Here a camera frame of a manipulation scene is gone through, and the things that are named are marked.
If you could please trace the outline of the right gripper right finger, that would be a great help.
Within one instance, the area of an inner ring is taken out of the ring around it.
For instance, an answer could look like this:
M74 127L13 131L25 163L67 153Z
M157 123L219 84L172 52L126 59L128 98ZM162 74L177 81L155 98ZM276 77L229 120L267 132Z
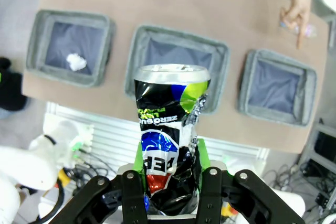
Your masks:
M304 223L305 221L254 172L231 175L225 164L212 165L205 142L198 139L196 153L202 168L196 223L220 223L223 202L248 223Z

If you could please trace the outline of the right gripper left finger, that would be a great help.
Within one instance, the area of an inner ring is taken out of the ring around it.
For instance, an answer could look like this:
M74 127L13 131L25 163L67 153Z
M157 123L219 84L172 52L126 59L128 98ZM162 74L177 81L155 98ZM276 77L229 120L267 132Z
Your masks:
M141 144L134 164L117 174L92 178L51 220L51 223L104 223L122 207L123 223L147 223Z

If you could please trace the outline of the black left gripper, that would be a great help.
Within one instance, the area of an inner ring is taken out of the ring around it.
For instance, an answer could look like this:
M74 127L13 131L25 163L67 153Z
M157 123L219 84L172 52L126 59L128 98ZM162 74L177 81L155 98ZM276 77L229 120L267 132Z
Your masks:
M26 106L27 97L22 94L23 76L11 65L8 58L1 58L1 109L16 112Z

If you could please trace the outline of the person's left hand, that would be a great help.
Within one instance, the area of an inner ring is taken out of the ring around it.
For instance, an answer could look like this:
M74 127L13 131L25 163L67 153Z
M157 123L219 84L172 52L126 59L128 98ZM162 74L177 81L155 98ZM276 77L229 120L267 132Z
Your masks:
M298 28L297 48L301 47L309 22L312 0L290 0L288 9L282 8L280 20L286 28L296 30Z

